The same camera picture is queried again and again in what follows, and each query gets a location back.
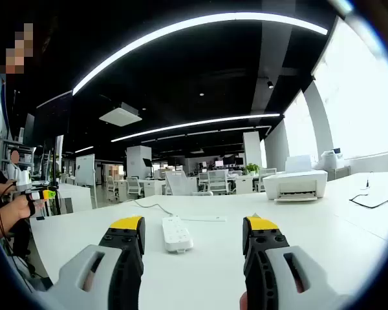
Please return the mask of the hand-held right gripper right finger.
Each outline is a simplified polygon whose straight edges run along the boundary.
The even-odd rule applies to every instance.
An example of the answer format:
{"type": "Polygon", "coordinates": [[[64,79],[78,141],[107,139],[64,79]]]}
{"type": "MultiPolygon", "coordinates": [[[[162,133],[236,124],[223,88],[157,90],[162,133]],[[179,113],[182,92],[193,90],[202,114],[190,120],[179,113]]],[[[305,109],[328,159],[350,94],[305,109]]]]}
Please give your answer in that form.
{"type": "Polygon", "coordinates": [[[288,244],[273,222],[243,218],[242,251],[248,309],[342,309],[350,300],[327,282],[324,269],[288,244]]]}

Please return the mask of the person's left hand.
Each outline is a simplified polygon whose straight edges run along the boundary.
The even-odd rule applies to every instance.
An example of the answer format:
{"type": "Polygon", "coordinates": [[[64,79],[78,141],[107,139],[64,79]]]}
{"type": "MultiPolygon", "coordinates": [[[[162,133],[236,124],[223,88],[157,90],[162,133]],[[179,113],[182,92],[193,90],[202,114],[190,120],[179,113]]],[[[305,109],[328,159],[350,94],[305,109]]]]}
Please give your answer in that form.
{"type": "Polygon", "coordinates": [[[33,200],[31,195],[20,195],[0,209],[4,231],[9,231],[19,220],[29,218],[45,205],[44,200],[33,200]]]}

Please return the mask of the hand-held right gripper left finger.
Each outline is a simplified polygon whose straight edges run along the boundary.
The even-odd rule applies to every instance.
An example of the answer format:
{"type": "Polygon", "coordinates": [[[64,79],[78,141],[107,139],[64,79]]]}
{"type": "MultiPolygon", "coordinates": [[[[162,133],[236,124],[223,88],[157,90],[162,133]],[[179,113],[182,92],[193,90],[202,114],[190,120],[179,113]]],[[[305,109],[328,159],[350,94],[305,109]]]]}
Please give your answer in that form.
{"type": "Polygon", "coordinates": [[[144,264],[145,218],[112,223],[98,245],[88,245],[59,271],[47,291],[56,309],[138,309],[144,264]]]}

